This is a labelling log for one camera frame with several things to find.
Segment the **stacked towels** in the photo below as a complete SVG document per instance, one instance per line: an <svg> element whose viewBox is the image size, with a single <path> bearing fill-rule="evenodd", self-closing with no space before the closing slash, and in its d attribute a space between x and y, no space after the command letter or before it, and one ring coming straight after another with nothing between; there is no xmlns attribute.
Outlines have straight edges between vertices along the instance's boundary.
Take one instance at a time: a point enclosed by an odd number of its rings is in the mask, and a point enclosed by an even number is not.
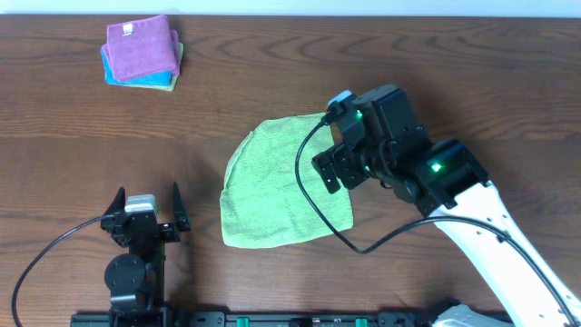
<svg viewBox="0 0 581 327"><path fill-rule="evenodd" d="M165 15L107 26L101 47L105 82L173 91L180 75L183 44Z"/></svg>

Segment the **green clip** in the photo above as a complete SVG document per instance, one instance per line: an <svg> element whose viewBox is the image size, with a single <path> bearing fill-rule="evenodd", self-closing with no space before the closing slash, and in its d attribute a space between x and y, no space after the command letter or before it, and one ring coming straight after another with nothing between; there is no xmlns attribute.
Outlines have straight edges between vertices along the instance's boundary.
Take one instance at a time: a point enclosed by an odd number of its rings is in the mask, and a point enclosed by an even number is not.
<svg viewBox="0 0 581 327"><path fill-rule="evenodd" d="M367 327L367 319L356 319L355 327Z"/></svg>
<svg viewBox="0 0 581 327"><path fill-rule="evenodd" d="M251 320L248 318L238 318L236 320L236 327L248 327L251 324Z"/></svg>

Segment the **blue towel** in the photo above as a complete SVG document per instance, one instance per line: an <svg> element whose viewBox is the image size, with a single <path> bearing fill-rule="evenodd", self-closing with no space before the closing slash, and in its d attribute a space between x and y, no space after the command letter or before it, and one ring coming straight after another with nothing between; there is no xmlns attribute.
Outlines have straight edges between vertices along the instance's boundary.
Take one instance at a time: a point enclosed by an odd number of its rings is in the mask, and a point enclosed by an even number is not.
<svg viewBox="0 0 581 327"><path fill-rule="evenodd" d="M134 78L126 82L119 82L113 78L113 72L111 71L111 66L107 61L107 56L105 51L101 48L101 57L103 58L103 67L105 69L105 82L112 85L158 85L158 86L168 86L172 80L172 71L160 72L155 74L150 74L144 77Z"/></svg>

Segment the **green led light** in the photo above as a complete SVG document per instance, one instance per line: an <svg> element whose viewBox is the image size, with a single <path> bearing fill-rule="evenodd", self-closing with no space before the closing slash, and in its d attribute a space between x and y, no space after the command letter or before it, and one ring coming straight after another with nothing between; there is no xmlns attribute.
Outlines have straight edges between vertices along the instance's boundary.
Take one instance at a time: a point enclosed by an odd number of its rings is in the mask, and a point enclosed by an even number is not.
<svg viewBox="0 0 581 327"><path fill-rule="evenodd" d="M432 164L432 170L434 171L434 173L439 172L440 169L444 168L441 164L439 163L433 163Z"/></svg>

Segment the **purple towel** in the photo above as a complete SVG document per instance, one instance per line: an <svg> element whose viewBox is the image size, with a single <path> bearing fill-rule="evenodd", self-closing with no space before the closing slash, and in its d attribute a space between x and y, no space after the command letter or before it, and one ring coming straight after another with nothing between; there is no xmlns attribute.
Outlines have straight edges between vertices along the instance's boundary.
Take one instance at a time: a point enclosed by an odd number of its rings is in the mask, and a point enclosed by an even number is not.
<svg viewBox="0 0 581 327"><path fill-rule="evenodd" d="M107 26L113 77L120 82L179 68L166 15Z"/></svg>
<svg viewBox="0 0 581 327"><path fill-rule="evenodd" d="M173 52L175 53L175 59L180 62L180 40L178 39L178 33L175 30L172 30L172 47ZM109 47L107 44L102 46L105 56L107 57L107 62L111 63L111 55L109 54ZM179 76L180 75L180 66L177 65L175 69L172 70L172 76Z"/></svg>

